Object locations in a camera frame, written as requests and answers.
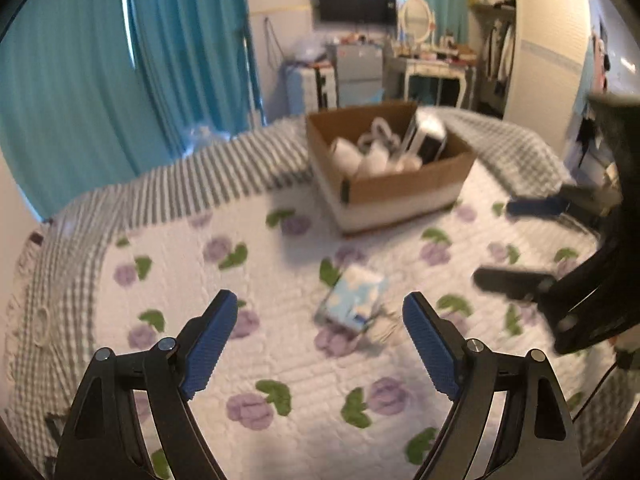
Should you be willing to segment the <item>brown cardboard box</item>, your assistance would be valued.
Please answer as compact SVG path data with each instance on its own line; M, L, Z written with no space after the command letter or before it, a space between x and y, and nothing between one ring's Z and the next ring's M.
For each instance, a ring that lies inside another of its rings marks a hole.
M355 179L346 177L332 160L330 145L334 140L355 142L377 117L387 120L393 132L401 133L417 109L411 102L386 101L324 110L306 117L314 180L342 233L393 226L441 210L459 197L476 156L453 132L442 157L413 172Z

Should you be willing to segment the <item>white black tissue pack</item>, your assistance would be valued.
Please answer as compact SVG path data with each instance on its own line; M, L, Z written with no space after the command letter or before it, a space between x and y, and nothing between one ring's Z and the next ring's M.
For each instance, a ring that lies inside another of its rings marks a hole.
M412 116L402 138L400 152L416 155L422 164L436 162L446 148L448 133L444 123L426 107L420 107Z

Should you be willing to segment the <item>blue floral tissue pack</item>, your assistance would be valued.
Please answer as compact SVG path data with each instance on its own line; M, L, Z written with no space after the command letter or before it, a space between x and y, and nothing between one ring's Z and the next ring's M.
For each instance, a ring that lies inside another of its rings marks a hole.
M363 333L378 315L388 279L362 264L350 264L319 307L320 318L354 334Z

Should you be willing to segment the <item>white cloth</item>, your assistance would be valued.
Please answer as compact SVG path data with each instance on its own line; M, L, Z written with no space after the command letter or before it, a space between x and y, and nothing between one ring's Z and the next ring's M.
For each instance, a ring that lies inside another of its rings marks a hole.
M358 179L406 174L422 168L420 156L406 152L401 147L400 136L394 133L382 117L375 117L368 132L357 140L356 147L362 155L356 171Z

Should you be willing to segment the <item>white sock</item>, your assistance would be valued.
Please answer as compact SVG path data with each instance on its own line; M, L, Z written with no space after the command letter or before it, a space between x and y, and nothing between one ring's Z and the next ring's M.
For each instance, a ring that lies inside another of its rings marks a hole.
M333 166L345 177L353 178L363 161L363 154L355 144L344 138L336 138L329 148Z

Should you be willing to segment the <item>grey checked blanket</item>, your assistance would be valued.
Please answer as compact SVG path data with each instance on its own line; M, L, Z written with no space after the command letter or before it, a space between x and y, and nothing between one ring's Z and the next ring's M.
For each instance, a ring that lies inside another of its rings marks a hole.
M566 171L535 133L466 110L440 116L476 151L506 192L553 193ZM12 385L8 425L38 471L48 472L64 420L96 343L102 260L116 237L192 219L244 198L312 184L306 125L288 118L91 192L40 229L42 241L18 258L6 343ZM503 217L503 206L499 211Z

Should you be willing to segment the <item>white wardrobe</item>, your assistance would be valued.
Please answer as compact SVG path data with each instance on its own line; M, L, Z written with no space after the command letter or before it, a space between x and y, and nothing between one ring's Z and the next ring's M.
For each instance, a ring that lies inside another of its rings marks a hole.
M473 110L566 151L588 40L588 0L466 0L478 54Z

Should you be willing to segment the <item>white dressing table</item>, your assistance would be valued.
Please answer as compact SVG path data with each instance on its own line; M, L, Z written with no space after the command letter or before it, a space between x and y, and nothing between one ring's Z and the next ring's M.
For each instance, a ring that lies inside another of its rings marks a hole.
M455 108L471 105L477 78L477 60L450 58L412 58L401 56L399 44L386 44L383 48L383 100L408 101L411 79L414 77L436 79L438 87L436 104L442 102L442 82L456 80L459 85Z

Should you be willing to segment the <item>white floral quilt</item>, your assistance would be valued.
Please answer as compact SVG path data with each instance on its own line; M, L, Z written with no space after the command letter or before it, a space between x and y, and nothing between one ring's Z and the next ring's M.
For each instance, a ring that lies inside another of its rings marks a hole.
M559 222L509 220L506 192L475 165L450 211L341 236L312 184L209 214L145 226L108 244L96 294L96 343L124 353L175 336L218 290L238 320L192 412L231 479L409 479L450 408L402 326L422 292L467 337L524 354L552 349L529 304L480 292L479 266L564 274L596 239ZM352 263L388 279L361 334L320 318Z

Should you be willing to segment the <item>white oval vanity mirror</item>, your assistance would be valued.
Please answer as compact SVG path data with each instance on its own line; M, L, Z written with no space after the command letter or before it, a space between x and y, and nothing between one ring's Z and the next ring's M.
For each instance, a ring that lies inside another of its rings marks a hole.
M400 36L424 44L435 30L435 13L426 0L406 0L398 12Z

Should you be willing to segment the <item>grey mini fridge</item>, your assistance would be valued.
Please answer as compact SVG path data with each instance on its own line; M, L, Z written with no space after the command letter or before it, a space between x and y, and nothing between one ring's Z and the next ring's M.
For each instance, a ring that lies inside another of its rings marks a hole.
M339 107L382 101L383 51L376 44L334 44L329 58L335 70Z

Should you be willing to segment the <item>white suitcase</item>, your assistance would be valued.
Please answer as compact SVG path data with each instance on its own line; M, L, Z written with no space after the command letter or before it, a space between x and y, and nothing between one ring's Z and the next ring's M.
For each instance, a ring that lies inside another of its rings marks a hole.
M285 85L291 115L337 108L335 70L328 62L289 65L285 70Z

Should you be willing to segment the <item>clear plastic water jug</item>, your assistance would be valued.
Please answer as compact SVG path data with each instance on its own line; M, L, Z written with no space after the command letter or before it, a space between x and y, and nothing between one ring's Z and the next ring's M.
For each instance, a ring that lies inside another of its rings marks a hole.
M183 130L183 141L186 148L183 156L188 157L213 144L228 142L232 135L227 131L214 128L208 122L198 122Z

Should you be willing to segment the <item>teal curtain left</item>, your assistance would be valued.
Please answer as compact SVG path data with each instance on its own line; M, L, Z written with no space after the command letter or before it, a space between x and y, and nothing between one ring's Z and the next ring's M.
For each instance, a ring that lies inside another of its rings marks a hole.
M261 111L247 0L1 0L1 151L40 218Z

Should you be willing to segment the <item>black wall television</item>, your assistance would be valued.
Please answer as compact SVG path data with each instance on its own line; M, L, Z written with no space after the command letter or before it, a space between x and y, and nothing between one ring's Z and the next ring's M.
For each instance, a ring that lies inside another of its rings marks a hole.
M319 0L322 22L395 26L396 0Z

